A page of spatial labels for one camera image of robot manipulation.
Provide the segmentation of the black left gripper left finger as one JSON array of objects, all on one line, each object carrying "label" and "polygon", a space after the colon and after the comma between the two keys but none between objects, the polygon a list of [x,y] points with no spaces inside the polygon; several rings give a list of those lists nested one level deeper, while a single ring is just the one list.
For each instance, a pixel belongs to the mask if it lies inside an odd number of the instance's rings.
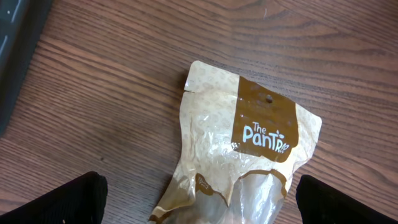
[{"label": "black left gripper left finger", "polygon": [[106,177],[87,172],[1,215],[1,224],[101,224],[107,195]]}]

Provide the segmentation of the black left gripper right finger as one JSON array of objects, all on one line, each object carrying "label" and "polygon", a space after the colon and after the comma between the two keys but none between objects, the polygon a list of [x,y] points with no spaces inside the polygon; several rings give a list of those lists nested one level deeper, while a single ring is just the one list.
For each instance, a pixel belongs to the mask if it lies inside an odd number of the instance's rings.
[{"label": "black left gripper right finger", "polygon": [[295,197],[303,224],[397,224],[311,175],[301,176]]}]

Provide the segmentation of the brown Pantree snack pouch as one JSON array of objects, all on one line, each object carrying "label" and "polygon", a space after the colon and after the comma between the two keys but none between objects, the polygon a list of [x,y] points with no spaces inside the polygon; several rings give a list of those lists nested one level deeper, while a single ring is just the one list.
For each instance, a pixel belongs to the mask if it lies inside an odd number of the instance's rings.
[{"label": "brown Pantree snack pouch", "polygon": [[150,223],[273,223],[322,119],[242,76],[191,64],[182,153]]}]

